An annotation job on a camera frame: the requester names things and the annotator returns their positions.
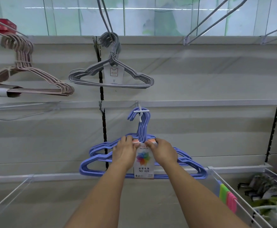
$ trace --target blue hanger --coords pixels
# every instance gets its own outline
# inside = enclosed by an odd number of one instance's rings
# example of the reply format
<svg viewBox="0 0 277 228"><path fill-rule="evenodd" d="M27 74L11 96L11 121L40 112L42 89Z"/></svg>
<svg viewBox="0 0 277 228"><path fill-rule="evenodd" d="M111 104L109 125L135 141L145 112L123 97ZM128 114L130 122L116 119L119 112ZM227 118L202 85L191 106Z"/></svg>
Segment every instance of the blue hanger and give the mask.
<svg viewBox="0 0 277 228"><path fill-rule="evenodd" d="M137 115L137 112L134 112L134 111L138 111L138 110L139 110L138 107L134 108L132 112L129 114L127 119L130 121L133 121L135 116ZM151 134L147 134L147 126L151 117L150 112L143 112L142 114L143 114L141 117L142 122L139 122L137 132L129 133L126 135L126 136L131 135L133 138L138 139L141 143L152 138L155 139L155 136ZM87 160L83 161L80 164L80 174L88 175L88 176L96 176L96 177L102 176L105 173L105 171L91 170L87 167L87 165L94 161L112 162L112 151L108 154L101 154L101 153L98 153L98 151L103 149L113 149L113 147L117 145L120 139L121 138L115 140L114 142L103 142L99 145L93 146L89 151L90 158L88 158ZM180 166L191 166L197 170L197 174L191 174L191 176L193 176L196 179L205 179L207 177L207 172L203 168L203 166L193 161L192 158L184 151L176 147L174 147L174 149L181 156L177 160ZM126 174L125 178L134 178L134 174ZM168 176L166 174L154 174L154 179L168 179Z"/></svg>

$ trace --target red box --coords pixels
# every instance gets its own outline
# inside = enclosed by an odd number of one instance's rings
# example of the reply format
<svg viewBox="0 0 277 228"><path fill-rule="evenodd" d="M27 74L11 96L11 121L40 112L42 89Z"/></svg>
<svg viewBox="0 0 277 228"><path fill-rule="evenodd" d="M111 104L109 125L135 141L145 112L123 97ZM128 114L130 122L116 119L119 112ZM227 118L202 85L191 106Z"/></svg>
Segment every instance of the red box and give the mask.
<svg viewBox="0 0 277 228"><path fill-rule="evenodd" d="M6 34L6 33L14 33L15 34L16 33L17 26L13 22L11 22L8 19L2 19L2 18L0 18L0 22L15 29L15 30L9 29L8 27L0 24L0 33L2 33L2 34Z"/></svg>

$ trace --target colorful flower logo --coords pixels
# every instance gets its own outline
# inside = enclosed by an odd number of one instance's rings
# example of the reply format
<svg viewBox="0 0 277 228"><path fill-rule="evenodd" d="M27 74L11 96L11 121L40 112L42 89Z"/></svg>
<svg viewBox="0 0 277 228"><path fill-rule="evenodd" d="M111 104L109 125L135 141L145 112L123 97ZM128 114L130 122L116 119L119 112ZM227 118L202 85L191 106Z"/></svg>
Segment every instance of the colorful flower logo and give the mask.
<svg viewBox="0 0 277 228"><path fill-rule="evenodd" d="M149 156L149 153L146 153L146 152L142 152L142 153L138 153L137 157L137 162L140 163L140 165L144 165L146 166L148 161L151 159L150 156Z"/></svg>

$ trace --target person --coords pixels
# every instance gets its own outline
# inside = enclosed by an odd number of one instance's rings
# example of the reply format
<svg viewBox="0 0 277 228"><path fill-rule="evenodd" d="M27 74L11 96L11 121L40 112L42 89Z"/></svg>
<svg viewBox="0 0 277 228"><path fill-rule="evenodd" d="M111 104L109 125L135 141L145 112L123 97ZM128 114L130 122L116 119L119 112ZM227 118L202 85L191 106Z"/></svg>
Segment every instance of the person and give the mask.
<svg viewBox="0 0 277 228"><path fill-rule="evenodd" d="M124 136L113 148L112 164L70 217L65 228L118 227L125 174L133 166L140 145L132 143L132 140L131 136ZM160 138L156 138L156 142L158 146L149 141L145 144L151 148L155 160L169 176L190 228L248 227L216 195L177 163L177 152L169 142Z"/></svg>

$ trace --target hand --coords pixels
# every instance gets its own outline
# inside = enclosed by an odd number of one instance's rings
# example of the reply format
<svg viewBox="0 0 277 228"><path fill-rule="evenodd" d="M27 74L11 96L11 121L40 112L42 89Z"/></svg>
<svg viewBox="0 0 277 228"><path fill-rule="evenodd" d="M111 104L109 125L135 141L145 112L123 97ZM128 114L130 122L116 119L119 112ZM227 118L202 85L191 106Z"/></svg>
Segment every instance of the hand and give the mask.
<svg viewBox="0 0 277 228"><path fill-rule="evenodd" d="M158 146L150 141L146 141L145 144L151 148L155 160L164 167L167 164L177 162L177 152L172 145L164 139L156 138Z"/></svg>
<svg viewBox="0 0 277 228"><path fill-rule="evenodd" d="M140 143L132 143L132 136L123 136L118 141L117 146L113 147L112 163L118 163L119 166L125 167L128 171L135 161L136 150Z"/></svg>

